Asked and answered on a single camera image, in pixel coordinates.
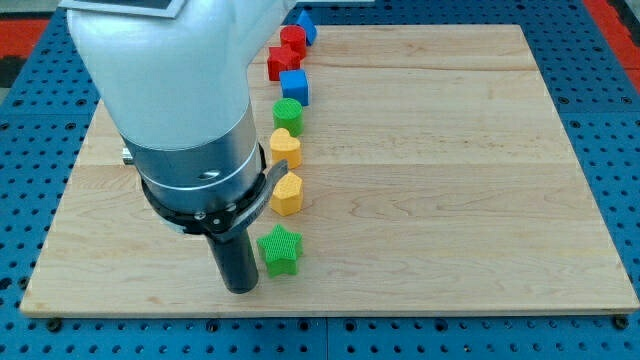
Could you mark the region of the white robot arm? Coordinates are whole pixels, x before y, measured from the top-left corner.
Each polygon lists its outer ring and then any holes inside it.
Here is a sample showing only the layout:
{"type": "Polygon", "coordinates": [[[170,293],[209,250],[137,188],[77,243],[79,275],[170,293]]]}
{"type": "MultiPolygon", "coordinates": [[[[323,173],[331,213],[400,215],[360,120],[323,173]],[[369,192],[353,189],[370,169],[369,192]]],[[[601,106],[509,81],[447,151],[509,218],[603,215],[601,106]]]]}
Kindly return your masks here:
{"type": "Polygon", "coordinates": [[[248,67],[292,0],[66,1],[68,29],[154,210],[208,239],[228,290],[258,281],[248,227],[288,165],[257,139],[248,67]]]}

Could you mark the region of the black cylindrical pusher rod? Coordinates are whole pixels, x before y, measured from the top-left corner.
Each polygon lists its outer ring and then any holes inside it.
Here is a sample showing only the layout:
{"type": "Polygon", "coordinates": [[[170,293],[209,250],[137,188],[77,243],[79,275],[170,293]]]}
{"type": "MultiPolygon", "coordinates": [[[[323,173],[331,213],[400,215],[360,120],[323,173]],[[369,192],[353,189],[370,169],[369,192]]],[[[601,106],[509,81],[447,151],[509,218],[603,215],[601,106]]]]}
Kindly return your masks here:
{"type": "Polygon", "coordinates": [[[259,274],[248,232],[244,230],[227,242],[207,235],[207,241],[226,288],[235,294],[254,289],[259,274]]]}

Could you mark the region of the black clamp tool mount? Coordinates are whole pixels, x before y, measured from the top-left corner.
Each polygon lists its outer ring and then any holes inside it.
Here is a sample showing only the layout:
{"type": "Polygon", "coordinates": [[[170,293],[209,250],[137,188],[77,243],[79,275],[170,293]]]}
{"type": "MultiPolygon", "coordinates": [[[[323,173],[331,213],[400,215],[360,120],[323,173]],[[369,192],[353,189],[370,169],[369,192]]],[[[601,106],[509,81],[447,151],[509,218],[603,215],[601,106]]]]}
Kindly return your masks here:
{"type": "Polygon", "coordinates": [[[252,187],[239,200],[214,212],[185,213],[162,204],[144,180],[143,193],[154,211],[179,233],[206,235],[219,242],[230,242],[240,236],[261,215],[277,183],[288,173],[288,161],[280,160],[270,171],[260,173],[252,187]]]}

